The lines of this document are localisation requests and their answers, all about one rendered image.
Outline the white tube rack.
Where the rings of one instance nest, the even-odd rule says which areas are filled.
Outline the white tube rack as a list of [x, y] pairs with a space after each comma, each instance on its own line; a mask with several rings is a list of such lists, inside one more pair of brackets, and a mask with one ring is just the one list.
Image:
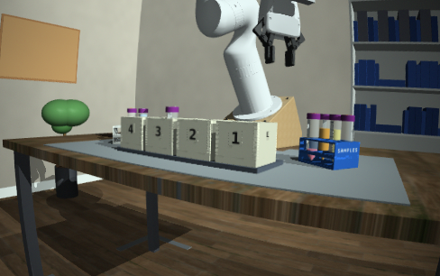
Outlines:
[[120, 134], [118, 133], [118, 128], [120, 128], [120, 125], [113, 126], [113, 144], [120, 144], [120, 140], [118, 140], [118, 138], [120, 138]]

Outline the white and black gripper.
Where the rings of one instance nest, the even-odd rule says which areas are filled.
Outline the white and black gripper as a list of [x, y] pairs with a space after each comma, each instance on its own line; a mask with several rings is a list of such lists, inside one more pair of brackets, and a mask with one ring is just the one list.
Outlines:
[[[269, 32], [266, 30], [265, 24]], [[305, 41], [300, 31], [297, 2], [291, 0], [261, 0], [258, 24], [252, 29], [252, 32], [258, 36], [264, 47], [266, 64], [275, 62], [275, 47], [272, 44], [274, 39], [278, 39], [286, 43], [285, 66], [295, 65], [295, 50]]]

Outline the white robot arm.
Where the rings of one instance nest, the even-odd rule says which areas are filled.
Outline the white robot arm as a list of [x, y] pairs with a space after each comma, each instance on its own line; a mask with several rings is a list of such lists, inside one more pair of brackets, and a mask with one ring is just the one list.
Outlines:
[[282, 106], [279, 97], [270, 97], [252, 32], [258, 24], [259, 8], [256, 0], [196, 1], [197, 27], [205, 36], [216, 38], [234, 32], [224, 59], [239, 102], [233, 111], [238, 121], [260, 120]]

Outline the blue tube rack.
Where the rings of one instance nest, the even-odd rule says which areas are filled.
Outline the blue tube rack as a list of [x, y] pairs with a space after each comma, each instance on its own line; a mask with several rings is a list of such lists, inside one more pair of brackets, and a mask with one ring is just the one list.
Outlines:
[[[307, 151], [307, 140], [321, 143], [331, 143], [335, 145], [335, 151]], [[360, 143], [359, 142], [342, 142], [341, 140], [329, 139], [309, 139], [307, 137], [299, 137], [299, 153], [298, 161], [327, 168], [329, 170], [342, 170], [350, 168], [358, 168]], [[311, 161], [307, 154], [315, 155]], [[320, 157], [323, 157], [322, 160]], [[334, 160], [332, 162], [331, 160]]]

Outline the purple tube cap with white dot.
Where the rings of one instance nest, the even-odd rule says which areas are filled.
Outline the purple tube cap with white dot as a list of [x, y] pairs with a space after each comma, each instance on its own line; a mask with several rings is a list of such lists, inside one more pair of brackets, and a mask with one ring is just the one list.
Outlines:
[[166, 106], [166, 118], [178, 118], [179, 108], [177, 106]]

